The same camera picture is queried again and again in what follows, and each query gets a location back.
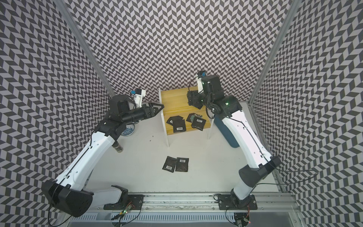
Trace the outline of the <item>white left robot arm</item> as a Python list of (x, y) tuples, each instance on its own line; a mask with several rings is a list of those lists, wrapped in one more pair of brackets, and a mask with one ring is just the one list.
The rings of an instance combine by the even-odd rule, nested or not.
[(108, 112), (83, 150), (55, 180), (43, 182), (41, 190), (51, 207), (76, 218), (93, 207), (126, 208), (129, 200), (126, 188), (112, 185), (111, 189), (88, 192), (85, 187), (96, 164), (109, 148), (119, 153), (123, 151), (118, 139), (127, 125), (153, 118), (164, 108), (163, 104), (147, 103), (130, 109), (132, 102), (128, 95), (112, 97)]

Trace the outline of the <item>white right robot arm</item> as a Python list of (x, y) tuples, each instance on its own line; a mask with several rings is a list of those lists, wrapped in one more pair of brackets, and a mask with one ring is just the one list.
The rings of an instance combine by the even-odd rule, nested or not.
[(217, 75), (208, 76), (205, 71), (195, 75), (197, 90), (187, 92), (188, 104), (205, 107), (206, 112), (218, 117), (239, 144), (247, 165), (239, 170), (240, 181), (230, 192), (232, 207), (251, 207), (254, 188), (281, 164), (277, 156), (272, 156), (251, 129), (243, 108), (233, 95), (225, 95)]

